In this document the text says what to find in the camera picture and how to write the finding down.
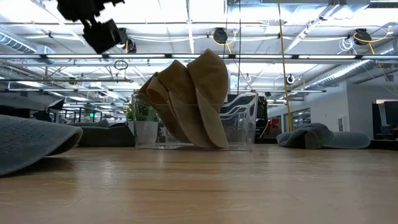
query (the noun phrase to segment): clear plastic bin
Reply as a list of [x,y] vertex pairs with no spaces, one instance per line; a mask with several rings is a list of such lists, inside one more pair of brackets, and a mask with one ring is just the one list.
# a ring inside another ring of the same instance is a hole
[[[195,147],[193,144],[176,140],[166,129],[156,110],[137,99],[136,96],[132,96],[132,107],[134,112],[134,133],[138,149],[180,148],[206,150]],[[229,148],[221,150],[252,150],[256,131],[257,101],[257,93],[242,93],[232,102],[224,104],[220,118]]]

